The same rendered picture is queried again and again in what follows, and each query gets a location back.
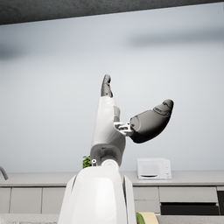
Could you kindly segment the green potted plant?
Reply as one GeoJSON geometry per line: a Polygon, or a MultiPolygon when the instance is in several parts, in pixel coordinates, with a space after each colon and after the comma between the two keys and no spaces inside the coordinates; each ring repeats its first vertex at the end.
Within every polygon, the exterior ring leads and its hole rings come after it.
{"type": "Polygon", "coordinates": [[[82,161],[82,168],[87,168],[92,165],[90,156],[84,156],[82,161]]]}

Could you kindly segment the white microwave oven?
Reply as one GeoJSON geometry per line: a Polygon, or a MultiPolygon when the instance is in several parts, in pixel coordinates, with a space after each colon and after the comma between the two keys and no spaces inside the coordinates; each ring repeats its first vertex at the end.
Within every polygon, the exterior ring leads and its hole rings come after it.
{"type": "Polygon", "coordinates": [[[137,177],[139,179],[171,179],[171,163],[162,157],[138,158],[137,177]]]}

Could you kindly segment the grey kitchen cabinet unit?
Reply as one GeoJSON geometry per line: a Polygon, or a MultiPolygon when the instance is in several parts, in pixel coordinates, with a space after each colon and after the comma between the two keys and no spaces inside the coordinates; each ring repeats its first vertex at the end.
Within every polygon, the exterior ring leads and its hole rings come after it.
{"type": "MultiPolygon", "coordinates": [[[[173,171],[170,179],[132,182],[136,210],[162,215],[224,215],[224,171],[173,171]]],[[[72,172],[0,174],[0,213],[56,214],[72,172]]]]}

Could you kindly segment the wooden cutting board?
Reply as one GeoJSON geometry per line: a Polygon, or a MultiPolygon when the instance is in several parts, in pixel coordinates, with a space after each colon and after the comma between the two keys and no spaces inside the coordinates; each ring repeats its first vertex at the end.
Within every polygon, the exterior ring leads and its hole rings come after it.
{"type": "Polygon", "coordinates": [[[141,212],[145,224],[159,224],[157,216],[154,213],[141,212]]]}

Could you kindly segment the grey kitchen faucet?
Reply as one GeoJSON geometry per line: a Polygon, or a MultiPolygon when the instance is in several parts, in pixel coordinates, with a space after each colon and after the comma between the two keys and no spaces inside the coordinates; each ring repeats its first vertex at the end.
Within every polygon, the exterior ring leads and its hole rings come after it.
{"type": "Polygon", "coordinates": [[[3,174],[3,177],[5,180],[7,180],[9,178],[5,169],[1,165],[0,165],[0,172],[3,174]]]}

